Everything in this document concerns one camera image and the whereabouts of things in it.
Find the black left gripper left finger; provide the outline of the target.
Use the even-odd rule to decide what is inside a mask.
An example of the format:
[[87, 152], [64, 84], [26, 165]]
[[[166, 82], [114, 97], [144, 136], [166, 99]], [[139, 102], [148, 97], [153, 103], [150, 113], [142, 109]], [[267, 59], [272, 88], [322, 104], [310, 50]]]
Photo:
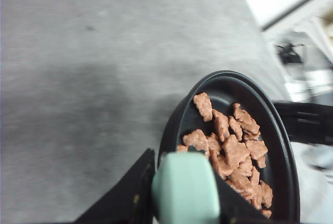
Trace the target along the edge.
[[120, 181], [74, 223], [153, 223], [155, 152], [147, 149]]

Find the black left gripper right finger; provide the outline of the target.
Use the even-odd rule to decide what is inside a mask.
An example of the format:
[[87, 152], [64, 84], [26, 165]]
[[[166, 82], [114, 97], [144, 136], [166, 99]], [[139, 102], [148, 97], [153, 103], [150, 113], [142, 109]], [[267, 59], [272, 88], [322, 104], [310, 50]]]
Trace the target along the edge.
[[191, 145], [188, 151], [194, 161], [189, 168], [187, 223], [270, 223], [222, 181], [203, 150]]

